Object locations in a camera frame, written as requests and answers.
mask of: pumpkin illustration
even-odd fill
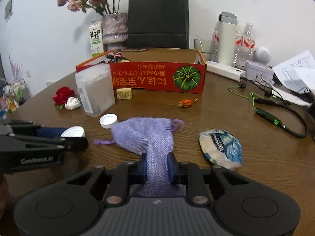
[[[173,75],[175,86],[183,91],[195,89],[200,83],[200,78],[200,71],[193,66],[180,67]]]

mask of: dried orange flower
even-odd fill
[[[189,107],[191,106],[193,103],[196,102],[196,99],[195,100],[192,100],[192,99],[183,99],[182,101],[180,101],[178,103],[178,106],[181,108],[181,107]]]

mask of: power strip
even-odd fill
[[[213,61],[207,61],[207,71],[238,82],[240,82],[241,77],[245,77],[246,74],[244,70]]]

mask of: white paper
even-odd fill
[[[305,85],[315,93],[315,69],[295,68],[297,75],[305,83]]]
[[[289,90],[297,93],[304,93],[307,86],[294,70],[295,68],[315,68],[315,60],[309,51],[302,52],[299,55],[288,59],[273,67],[273,70],[280,82]]]
[[[285,92],[283,90],[280,90],[280,89],[278,89],[278,88],[276,88],[274,86],[272,87],[272,89],[277,91],[277,92],[279,92],[280,95],[283,97],[283,99],[286,100],[286,101],[290,101],[291,103],[294,103],[294,104],[297,104],[297,105],[300,105],[300,106],[310,106],[311,105],[310,103],[305,102],[304,100],[300,99],[299,97],[294,96],[294,95],[292,95],[290,93],[287,93],[287,92]],[[275,91],[272,92],[273,93],[272,96],[273,97],[280,97],[280,95],[277,92],[275,92]]]

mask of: small yellow box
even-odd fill
[[[131,88],[122,88],[117,89],[117,99],[131,99],[132,98],[132,92]]]

